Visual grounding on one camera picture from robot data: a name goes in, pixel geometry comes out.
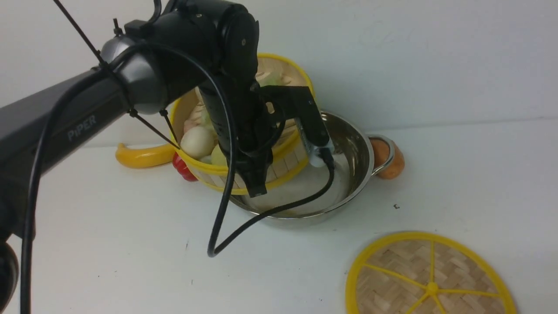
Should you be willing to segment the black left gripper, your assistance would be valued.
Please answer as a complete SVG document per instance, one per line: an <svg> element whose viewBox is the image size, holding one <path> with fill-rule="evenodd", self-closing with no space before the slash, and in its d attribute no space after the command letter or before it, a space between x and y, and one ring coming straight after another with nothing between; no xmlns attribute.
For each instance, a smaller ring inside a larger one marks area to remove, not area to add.
<svg viewBox="0 0 558 314"><path fill-rule="evenodd" d="M272 146L279 138L279 126L272 119L254 80L220 80L227 107L208 80L201 92L218 140L227 157L237 153L236 171L244 181L249 197L267 193L267 169L273 161Z"/></svg>

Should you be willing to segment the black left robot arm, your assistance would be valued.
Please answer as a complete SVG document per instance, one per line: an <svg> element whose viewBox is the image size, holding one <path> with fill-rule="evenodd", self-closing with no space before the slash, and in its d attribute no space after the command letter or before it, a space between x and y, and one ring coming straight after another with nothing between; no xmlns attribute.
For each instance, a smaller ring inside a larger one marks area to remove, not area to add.
<svg viewBox="0 0 558 314"><path fill-rule="evenodd" d="M20 283L20 312L31 312L31 266L41 176L126 113L164 113L199 87L229 162L225 192L208 246L216 245L236 174L248 193L266 193L271 145L279 129L255 80L259 22L226 0L155 1L149 20L114 24L97 66L1 109L1 246L22 239L20 266L1 278L7 305Z"/></svg>

